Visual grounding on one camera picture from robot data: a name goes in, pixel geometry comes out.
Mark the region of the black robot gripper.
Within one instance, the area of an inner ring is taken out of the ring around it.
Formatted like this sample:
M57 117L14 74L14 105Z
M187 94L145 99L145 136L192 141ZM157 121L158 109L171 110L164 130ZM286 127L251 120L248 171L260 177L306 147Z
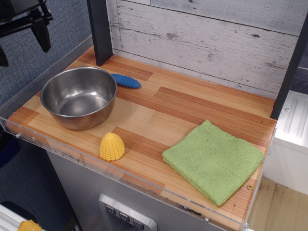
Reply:
M0 36L4 37L31 28L44 52L48 52L51 48L47 26L52 19L45 0L2 0L0 2ZM9 66L1 47L0 66Z

